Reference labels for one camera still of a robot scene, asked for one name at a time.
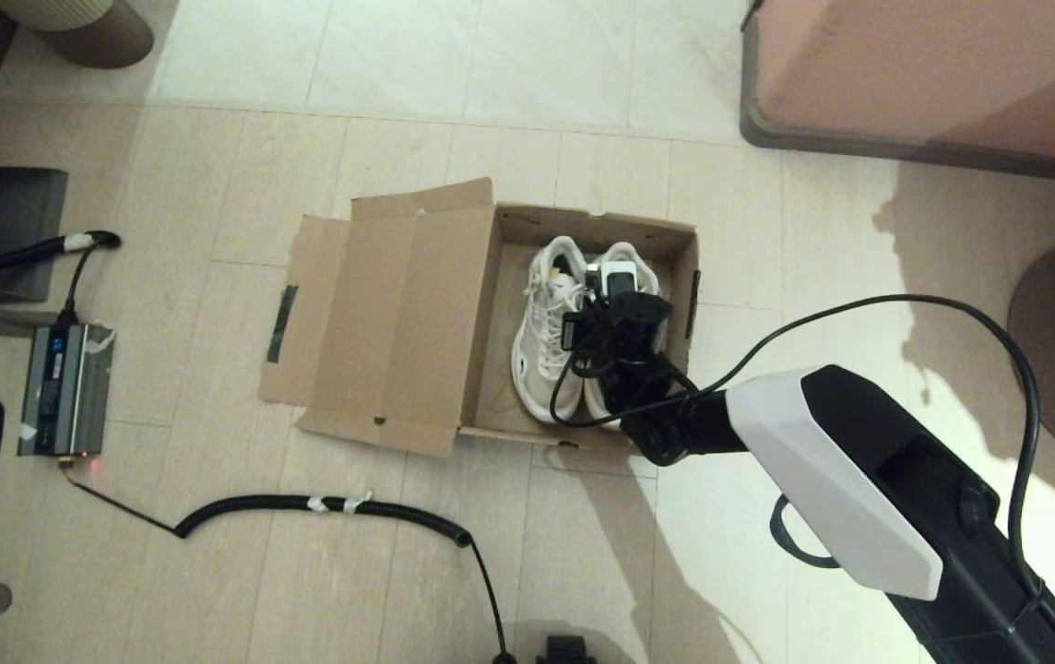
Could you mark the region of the white lace-up sneaker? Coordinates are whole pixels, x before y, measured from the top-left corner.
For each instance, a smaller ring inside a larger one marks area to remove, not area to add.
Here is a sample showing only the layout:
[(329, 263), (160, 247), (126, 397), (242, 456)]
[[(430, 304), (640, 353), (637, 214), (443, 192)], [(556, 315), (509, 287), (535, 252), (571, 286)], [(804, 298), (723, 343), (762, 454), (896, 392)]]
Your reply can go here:
[(569, 236), (554, 238), (533, 257), (524, 289), (525, 311), (511, 350), (512, 382), (533, 419), (553, 423), (581, 405), (582, 379), (565, 373), (571, 353), (562, 348), (563, 316), (584, 299), (587, 262)]
[[(650, 293), (659, 297), (661, 295), (661, 283), (657, 273), (646, 264), (640, 253), (631, 243), (614, 243), (603, 254), (587, 261), (587, 266), (602, 265), (603, 262), (629, 262), (637, 269), (646, 269), (650, 272)], [(599, 380), (596, 378), (584, 379), (583, 396), (587, 412), (591, 419), (603, 419), (610, 416), (610, 411), (605, 407), (605, 396)]]

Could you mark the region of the brown cardboard shoe box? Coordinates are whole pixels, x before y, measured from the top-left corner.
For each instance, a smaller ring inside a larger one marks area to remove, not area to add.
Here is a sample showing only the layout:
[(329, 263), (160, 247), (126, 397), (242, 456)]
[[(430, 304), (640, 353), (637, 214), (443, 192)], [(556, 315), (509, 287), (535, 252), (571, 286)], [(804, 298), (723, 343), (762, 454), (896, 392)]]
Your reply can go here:
[(589, 257), (631, 243), (670, 302), (664, 352), (687, 369), (699, 298), (691, 224), (498, 203), (490, 178), (358, 198), (350, 219), (304, 216), (258, 396), (302, 409), (303, 432), (427, 457), (460, 434), (633, 453), (600, 426), (537, 421), (511, 349), (528, 265), (554, 238)]

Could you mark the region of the round ribbed beige stool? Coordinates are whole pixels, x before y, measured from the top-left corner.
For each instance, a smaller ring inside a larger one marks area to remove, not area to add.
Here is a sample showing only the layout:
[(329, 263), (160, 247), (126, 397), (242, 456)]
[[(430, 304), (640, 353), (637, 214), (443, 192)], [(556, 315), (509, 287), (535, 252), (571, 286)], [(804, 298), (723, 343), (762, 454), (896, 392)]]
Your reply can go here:
[(93, 70), (138, 64), (155, 46), (128, 0), (0, 0), (0, 11), (69, 63)]

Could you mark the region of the grey power inverter box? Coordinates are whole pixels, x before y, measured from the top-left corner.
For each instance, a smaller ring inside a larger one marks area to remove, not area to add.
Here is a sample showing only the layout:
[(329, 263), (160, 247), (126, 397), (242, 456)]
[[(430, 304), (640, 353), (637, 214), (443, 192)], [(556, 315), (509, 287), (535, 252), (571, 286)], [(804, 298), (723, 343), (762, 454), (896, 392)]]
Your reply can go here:
[(102, 451), (117, 331), (38, 326), (31, 337), (19, 457), (94, 457)]

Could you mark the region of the grey black robot base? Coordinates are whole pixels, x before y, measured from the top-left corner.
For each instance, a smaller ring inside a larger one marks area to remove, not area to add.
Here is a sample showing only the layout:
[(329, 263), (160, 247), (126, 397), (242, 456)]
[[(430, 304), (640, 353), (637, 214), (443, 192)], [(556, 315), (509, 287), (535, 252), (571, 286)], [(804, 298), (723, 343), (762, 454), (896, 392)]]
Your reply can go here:
[(587, 640), (577, 634), (549, 634), (543, 654), (536, 656), (535, 664), (599, 664), (587, 650)]

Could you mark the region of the pink furniture with grey base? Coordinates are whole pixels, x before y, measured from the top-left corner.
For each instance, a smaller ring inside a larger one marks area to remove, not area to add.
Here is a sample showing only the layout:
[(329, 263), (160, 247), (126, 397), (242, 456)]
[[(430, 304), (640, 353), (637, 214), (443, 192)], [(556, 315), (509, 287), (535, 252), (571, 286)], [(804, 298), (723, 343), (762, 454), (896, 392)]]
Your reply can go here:
[(1055, 0), (754, 0), (740, 134), (1055, 178)]

